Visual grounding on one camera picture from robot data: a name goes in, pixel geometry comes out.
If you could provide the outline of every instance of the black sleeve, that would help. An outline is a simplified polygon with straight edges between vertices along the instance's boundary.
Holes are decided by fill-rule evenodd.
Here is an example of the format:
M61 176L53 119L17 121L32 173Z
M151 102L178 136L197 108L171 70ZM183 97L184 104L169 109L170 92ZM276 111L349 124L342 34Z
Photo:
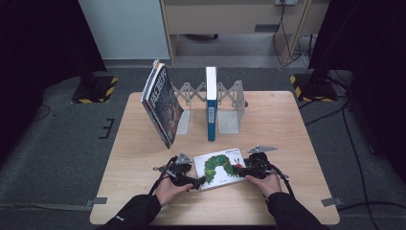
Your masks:
M328 230L292 195L274 193L267 205L280 230Z
M156 195L136 195L119 213L97 230L147 229L161 211Z

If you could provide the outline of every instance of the children's book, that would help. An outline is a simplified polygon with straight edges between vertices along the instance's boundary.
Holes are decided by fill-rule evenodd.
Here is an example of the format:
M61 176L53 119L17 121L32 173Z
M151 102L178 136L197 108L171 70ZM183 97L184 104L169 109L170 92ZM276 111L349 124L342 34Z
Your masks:
M207 140L215 140L217 116L217 68L206 67Z
M244 158L239 149L226 149L193 158L197 177L206 176L200 190L213 189L244 180L233 170L233 166L245 168Z
M154 62L149 74L141 102L169 149L175 140L183 108L175 96L167 67L158 60Z

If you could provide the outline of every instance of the hardcover book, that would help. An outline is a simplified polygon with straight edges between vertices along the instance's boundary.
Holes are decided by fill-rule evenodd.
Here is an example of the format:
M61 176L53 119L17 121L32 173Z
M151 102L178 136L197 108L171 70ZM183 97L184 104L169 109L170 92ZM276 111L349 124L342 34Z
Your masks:
M167 67L158 60L154 62L149 74L141 102L155 129L169 149L175 140L183 108L176 99Z
M244 180L244 177L239 177L233 171L233 165L239 168L246 167L239 149L226 149L195 156L193 162L197 177L206 176L206 182L200 186L201 191Z
M217 114L217 70L215 67L206 67L206 113L207 140L214 141Z

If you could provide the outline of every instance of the white wall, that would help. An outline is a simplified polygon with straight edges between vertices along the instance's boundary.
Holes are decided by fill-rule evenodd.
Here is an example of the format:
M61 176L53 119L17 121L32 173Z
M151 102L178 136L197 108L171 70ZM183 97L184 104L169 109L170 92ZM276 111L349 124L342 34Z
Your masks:
M103 59L169 59L159 0L79 0Z

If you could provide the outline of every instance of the electrical outlet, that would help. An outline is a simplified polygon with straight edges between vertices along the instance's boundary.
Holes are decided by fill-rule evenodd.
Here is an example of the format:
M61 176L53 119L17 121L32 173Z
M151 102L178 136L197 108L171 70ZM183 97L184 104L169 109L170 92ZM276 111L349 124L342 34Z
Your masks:
M284 3L286 6L296 6L298 5L298 0L275 0L275 5L280 6Z

